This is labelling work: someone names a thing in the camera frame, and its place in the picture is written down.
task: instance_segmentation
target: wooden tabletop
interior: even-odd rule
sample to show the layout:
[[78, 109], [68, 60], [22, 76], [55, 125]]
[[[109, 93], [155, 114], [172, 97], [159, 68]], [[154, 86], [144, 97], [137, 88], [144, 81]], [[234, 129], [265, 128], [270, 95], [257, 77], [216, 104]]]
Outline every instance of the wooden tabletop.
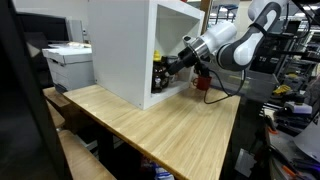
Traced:
[[51, 114], [54, 126], [56, 128], [61, 128], [65, 123], [64, 118], [60, 115], [60, 113], [48, 101], [47, 101], [47, 105], [48, 105], [49, 112]]
[[43, 94], [48, 101], [58, 106], [58, 108], [63, 108], [70, 104], [70, 102], [67, 101], [62, 94], [58, 93], [54, 87], [44, 89]]
[[67, 130], [58, 133], [74, 180], [115, 180], [116, 178]]
[[[179, 179], [219, 179], [240, 101], [206, 105], [189, 88], [143, 111], [99, 85], [64, 96]], [[224, 96], [212, 89], [207, 98]]]

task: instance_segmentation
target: shelf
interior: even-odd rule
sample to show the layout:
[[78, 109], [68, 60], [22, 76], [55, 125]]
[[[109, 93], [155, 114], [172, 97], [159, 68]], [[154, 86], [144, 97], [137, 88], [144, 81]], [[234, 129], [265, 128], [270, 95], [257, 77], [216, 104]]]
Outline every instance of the shelf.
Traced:
[[169, 86], [162, 90], [161, 93], [151, 93], [151, 99], [156, 100], [161, 98], [162, 96], [170, 97], [186, 88], [189, 87], [189, 82], [184, 81], [175, 81], [173, 83], [169, 83]]
[[182, 1], [90, 0], [88, 15], [97, 84], [141, 109], [189, 87], [192, 68], [185, 68], [152, 95], [153, 53], [176, 56], [183, 36], [200, 35], [204, 12]]

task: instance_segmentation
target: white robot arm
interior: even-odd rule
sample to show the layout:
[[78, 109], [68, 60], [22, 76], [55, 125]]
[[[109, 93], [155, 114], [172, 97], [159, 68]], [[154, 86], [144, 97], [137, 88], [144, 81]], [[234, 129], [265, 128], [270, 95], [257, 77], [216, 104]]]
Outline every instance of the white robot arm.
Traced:
[[[236, 35], [236, 27], [229, 22], [217, 24], [178, 54], [180, 61], [168, 69], [167, 75], [175, 74], [183, 67], [191, 67], [200, 60], [206, 60], [215, 51], [217, 62], [223, 69], [244, 70], [250, 65], [266, 33], [276, 23], [288, 2], [289, 0], [253, 0], [248, 10], [248, 16], [253, 23], [242, 38], [230, 43]], [[185, 37], [184, 41], [190, 41], [190, 38]]]

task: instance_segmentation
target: black cable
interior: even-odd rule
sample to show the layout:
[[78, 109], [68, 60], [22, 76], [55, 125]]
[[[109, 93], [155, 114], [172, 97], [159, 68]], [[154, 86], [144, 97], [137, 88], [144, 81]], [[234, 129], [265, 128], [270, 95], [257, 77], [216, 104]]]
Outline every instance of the black cable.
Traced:
[[286, 38], [286, 39], [302, 39], [302, 38], [305, 38], [309, 34], [309, 32], [311, 30], [311, 20], [310, 19], [313, 19], [313, 18], [304, 10], [304, 8], [301, 6], [300, 3], [296, 3], [296, 2], [294, 2], [294, 3], [300, 9], [300, 11], [302, 11], [306, 15], [306, 18], [307, 18], [307, 21], [308, 21], [308, 30], [302, 36], [294, 37], [294, 38], [287, 37], [287, 36], [282, 36], [280, 34], [279, 36], [282, 37], [282, 38]]
[[300, 3], [295, 3], [295, 4], [300, 9], [300, 11], [302, 11], [306, 15], [306, 18], [307, 18], [307, 21], [308, 21], [308, 30], [307, 30], [307, 32], [304, 35], [300, 36], [300, 37], [294, 38], [294, 39], [302, 39], [302, 38], [305, 38], [310, 32], [310, 29], [311, 29], [311, 18], [312, 17], [310, 17], [310, 15], [306, 12], [306, 10], [301, 6]]
[[206, 98], [207, 98], [207, 92], [208, 92], [208, 90], [206, 90], [206, 92], [205, 92], [205, 94], [204, 94], [204, 98], [203, 98], [203, 101], [204, 101], [204, 103], [206, 103], [206, 104], [213, 104], [213, 103], [222, 101], [222, 100], [224, 100], [224, 99], [230, 98], [230, 97], [232, 97], [232, 96], [234, 96], [234, 95], [237, 95], [237, 94], [240, 92], [240, 90], [242, 89], [242, 86], [243, 86], [243, 84], [244, 84], [244, 82], [245, 82], [245, 80], [246, 80], [246, 76], [247, 76], [246, 70], [242, 70], [241, 82], [240, 82], [239, 88], [237, 89], [237, 91], [236, 91], [235, 93], [232, 93], [232, 94], [231, 94], [231, 93], [227, 92], [226, 89], [224, 88], [224, 86], [223, 86], [223, 84], [222, 84], [222, 81], [221, 81], [219, 75], [218, 75], [216, 72], [214, 72], [213, 70], [211, 70], [211, 69], [209, 69], [209, 71], [212, 72], [212, 73], [217, 77], [217, 79], [218, 79], [218, 81], [219, 81], [219, 83], [220, 83], [220, 86], [221, 86], [223, 92], [226, 93], [227, 96], [226, 96], [226, 97], [223, 97], [223, 98], [221, 98], [221, 99], [215, 100], [215, 101], [207, 102], [207, 101], [206, 101]]
[[[312, 13], [313, 13], [315, 16], [319, 16], [319, 14], [316, 13], [316, 12], [311, 8], [311, 6], [310, 6], [309, 4], [308, 4], [308, 7], [310, 8], [310, 10], [312, 11]], [[312, 17], [312, 20], [315, 21], [318, 25], [320, 25], [320, 23], [319, 23], [316, 19], [314, 19], [313, 17]]]
[[288, 17], [289, 17], [289, 3], [287, 4], [286, 19], [283, 21], [283, 24], [282, 24], [282, 33], [284, 33], [284, 31], [287, 29]]

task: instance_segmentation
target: ceiling light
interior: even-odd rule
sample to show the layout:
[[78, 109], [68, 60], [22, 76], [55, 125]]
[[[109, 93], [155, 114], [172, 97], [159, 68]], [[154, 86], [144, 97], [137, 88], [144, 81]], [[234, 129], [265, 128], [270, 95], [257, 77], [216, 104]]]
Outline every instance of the ceiling light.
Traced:
[[220, 12], [227, 12], [228, 11], [228, 9], [226, 9], [226, 8], [220, 8], [220, 10], [219, 10]]
[[[316, 10], [316, 9], [319, 8], [318, 6], [310, 6], [310, 7], [311, 7], [312, 10]], [[303, 9], [309, 11], [310, 7], [309, 6], [304, 6]]]
[[296, 13], [294, 16], [297, 17], [305, 17], [306, 15], [304, 13]]

